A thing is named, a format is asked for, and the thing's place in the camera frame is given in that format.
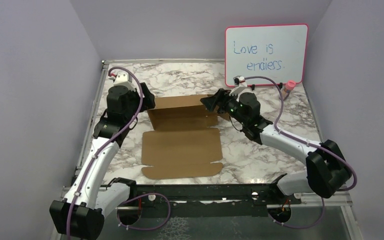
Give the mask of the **brown cardboard box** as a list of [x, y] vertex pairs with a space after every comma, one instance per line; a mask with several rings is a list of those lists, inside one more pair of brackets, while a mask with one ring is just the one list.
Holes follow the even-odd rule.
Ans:
[[153, 130], [142, 134], [141, 169], [152, 180], [212, 177], [223, 168], [220, 115], [204, 94], [157, 97], [149, 109]]

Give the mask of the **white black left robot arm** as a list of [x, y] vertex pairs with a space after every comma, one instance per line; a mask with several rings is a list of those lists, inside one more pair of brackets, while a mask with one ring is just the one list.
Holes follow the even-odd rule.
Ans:
[[136, 121], [138, 114], [155, 108], [155, 96], [146, 83], [138, 89], [132, 83], [110, 87], [106, 97], [107, 108], [96, 123], [89, 154], [62, 200], [54, 200], [49, 213], [59, 234], [83, 240], [95, 240], [100, 235], [110, 205], [116, 198], [124, 205], [137, 200], [137, 191], [125, 183], [117, 183], [100, 193], [103, 178], [120, 150], [123, 141]]

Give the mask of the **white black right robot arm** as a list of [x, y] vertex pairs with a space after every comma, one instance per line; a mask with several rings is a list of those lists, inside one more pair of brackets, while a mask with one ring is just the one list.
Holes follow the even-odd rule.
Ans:
[[249, 140], [280, 150], [306, 166], [305, 172], [282, 175], [271, 183], [268, 196], [276, 204], [297, 193], [315, 193], [330, 198], [334, 193], [344, 191], [343, 185], [356, 176], [334, 141], [301, 138], [261, 116], [261, 104], [254, 93], [235, 96], [230, 90], [220, 88], [200, 101], [209, 112], [228, 114], [238, 121], [242, 126], [240, 131]]

